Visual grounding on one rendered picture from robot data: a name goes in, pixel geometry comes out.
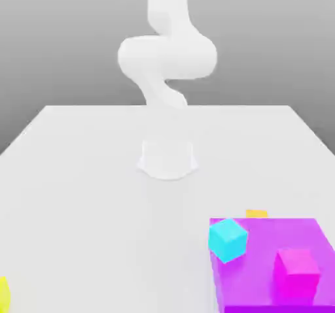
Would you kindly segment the small yellow cube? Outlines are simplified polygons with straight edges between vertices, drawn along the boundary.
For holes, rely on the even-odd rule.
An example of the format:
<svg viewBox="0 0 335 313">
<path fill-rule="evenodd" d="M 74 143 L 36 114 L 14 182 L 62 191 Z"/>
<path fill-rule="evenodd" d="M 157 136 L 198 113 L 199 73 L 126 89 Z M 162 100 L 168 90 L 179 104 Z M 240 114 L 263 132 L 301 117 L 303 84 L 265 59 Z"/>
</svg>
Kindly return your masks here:
<svg viewBox="0 0 335 313">
<path fill-rule="evenodd" d="M 10 289 L 5 276 L 0 276 L 0 313 L 8 313 L 10 306 Z"/>
</svg>

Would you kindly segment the large purple box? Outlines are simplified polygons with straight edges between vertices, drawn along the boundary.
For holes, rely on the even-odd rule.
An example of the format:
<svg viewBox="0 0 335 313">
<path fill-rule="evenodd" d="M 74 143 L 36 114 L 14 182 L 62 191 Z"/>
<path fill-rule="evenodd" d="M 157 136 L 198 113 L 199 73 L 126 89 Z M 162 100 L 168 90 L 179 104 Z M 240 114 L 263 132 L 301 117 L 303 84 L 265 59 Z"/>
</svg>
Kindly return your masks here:
<svg viewBox="0 0 335 313">
<path fill-rule="evenodd" d="M 335 250 L 313 218 L 238 218 L 245 255 L 228 263 L 211 254 L 219 313 L 335 313 Z M 287 298 L 273 279 L 280 248 L 311 251 L 321 279 L 314 298 Z"/>
</svg>

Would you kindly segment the small cyan cube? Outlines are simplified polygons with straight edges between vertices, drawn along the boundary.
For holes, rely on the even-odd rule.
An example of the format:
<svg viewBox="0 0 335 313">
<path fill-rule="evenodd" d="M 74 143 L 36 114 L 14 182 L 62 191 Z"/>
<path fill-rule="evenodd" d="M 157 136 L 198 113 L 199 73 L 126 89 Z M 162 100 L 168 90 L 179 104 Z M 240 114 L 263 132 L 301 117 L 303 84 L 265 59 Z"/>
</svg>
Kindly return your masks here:
<svg viewBox="0 0 335 313">
<path fill-rule="evenodd" d="M 249 233 L 232 218 L 209 226 L 208 247 L 222 262 L 228 263 L 246 252 Z"/>
</svg>

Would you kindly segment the small magenta cube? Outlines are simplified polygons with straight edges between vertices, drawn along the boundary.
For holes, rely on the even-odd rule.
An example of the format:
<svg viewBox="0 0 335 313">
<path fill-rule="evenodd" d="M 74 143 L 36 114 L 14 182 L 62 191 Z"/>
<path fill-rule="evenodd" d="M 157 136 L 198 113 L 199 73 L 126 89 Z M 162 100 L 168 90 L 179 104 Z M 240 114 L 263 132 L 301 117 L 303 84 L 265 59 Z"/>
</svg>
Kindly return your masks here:
<svg viewBox="0 0 335 313">
<path fill-rule="evenodd" d="M 280 303 L 311 305 L 321 278 L 319 266 L 307 248 L 280 248 L 273 264 L 275 296 Z"/>
</svg>

